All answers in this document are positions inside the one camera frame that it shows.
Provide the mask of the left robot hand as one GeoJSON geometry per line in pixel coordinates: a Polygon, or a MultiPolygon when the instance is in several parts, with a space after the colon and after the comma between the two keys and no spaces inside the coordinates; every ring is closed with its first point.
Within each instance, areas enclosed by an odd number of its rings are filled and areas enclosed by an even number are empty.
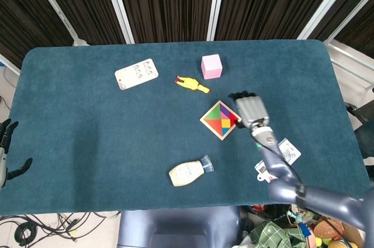
{"type": "Polygon", "coordinates": [[[7,181],[27,172],[33,162],[32,158],[28,158],[20,168],[13,171],[8,171],[8,151],[11,144],[13,131],[18,126],[18,123],[19,122],[11,123],[11,119],[7,119],[1,123],[1,188],[5,186],[7,181]]]}

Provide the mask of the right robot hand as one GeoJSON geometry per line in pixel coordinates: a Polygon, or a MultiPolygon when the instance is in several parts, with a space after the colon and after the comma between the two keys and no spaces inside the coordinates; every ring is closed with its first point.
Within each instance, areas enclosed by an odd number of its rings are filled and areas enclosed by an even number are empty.
{"type": "Polygon", "coordinates": [[[252,130],[257,125],[267,126],[269,115],[261,97],[253,92],[235,92],[228,95],[238,109],[241,120],[235,120],[236,127],[252,130]]]}

